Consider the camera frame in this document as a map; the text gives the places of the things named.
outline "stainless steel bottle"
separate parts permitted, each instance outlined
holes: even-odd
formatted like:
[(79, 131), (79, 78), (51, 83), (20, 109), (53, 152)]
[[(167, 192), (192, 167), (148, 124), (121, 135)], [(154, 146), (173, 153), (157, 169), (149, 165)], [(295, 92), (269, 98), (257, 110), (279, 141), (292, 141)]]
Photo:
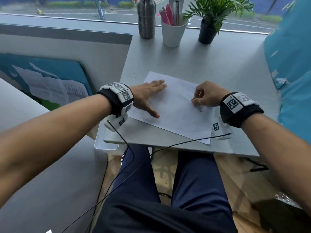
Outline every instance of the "stainless steel bottle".
[(156, 33), (156, 3), (154, 0), (138, 0), (138, 30), (143, 39), (151, 39)]

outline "leg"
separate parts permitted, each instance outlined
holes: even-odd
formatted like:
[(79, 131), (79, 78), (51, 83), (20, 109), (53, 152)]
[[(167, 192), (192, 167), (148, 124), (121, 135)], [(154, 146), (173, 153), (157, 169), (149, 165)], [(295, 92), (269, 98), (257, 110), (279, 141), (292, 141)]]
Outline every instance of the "leg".
[(178, 153), (171, 205), (201, 213), (220, 214), (234, 224), (232, 209), (212, 154)]
[[(130, 194), (140, 200), (160, 203), (148, 148), (144, 145), (136, 144), (130, 144), (130, 147), (135, 154), (135, 158), (133, 160), (133, 153), (127, 148), (119, 170), (119, 173), (122, 173), (118, 173), (119, 176), (115, 180), (111, 196), (115, 194)], [(137, 169), (135, 173), (124, 181), (135, 169)]]

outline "sheet of paper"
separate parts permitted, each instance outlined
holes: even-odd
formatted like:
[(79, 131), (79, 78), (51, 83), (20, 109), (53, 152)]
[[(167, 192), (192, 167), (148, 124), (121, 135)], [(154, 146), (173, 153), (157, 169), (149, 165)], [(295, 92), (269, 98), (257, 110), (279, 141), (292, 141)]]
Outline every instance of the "sheet of paper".
[(85, 86), (80, 82), (44, 77), (41, 73), (12, 66), (28, 84), (33, 96), (59, 105), (66, 105), (88, 96)]
[[(167, 87), (149, 99), (150, 106), (160, 114), (160, 118), (134, 107), (128, 116), (190, 139), (210, 137), (215, 108), (192, 104), (197, 84), (154, 72), (149, 72), (144, 82), (160, 79), (165, 80)], [(210, 139), (200, 142), (210, 144)]]

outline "glass window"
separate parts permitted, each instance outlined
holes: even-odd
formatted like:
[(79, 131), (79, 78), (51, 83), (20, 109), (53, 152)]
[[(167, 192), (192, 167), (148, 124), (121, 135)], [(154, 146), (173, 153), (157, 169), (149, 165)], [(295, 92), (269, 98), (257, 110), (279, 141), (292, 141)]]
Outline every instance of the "glass window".
[[(138, 0), (0, 0), (0, 12), (26, 15), (42, 15), (75, 19), (101, 19), (125, 23), (137, 23)], [(154, 0), (156, 24), (161, 25), (158, 14), (169, 0)], [(193, 0), (184, 0), (184, 10)], [(254, 13), (245, 11), (241, 17), (231, 13), (222, 29), (269, 33), (282, 20), (286, 6), (294, 0), (250, 0)], [(200, 27), (201, 18), (194, 16), (188, 26)]]

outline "white cup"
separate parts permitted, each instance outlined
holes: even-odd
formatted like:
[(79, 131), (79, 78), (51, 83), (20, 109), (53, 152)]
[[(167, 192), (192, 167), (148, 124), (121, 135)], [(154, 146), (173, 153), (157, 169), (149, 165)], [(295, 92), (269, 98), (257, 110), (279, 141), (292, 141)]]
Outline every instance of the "white cup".
[(183, 19), (182, 14), (179, 15), (179, 19), (181, 21), (180, 26), (167, 25), (161, 19), (163, 44), (168, 47), (176, 47), (180, 45), (181, 38), (187, 27), (188, 19)]

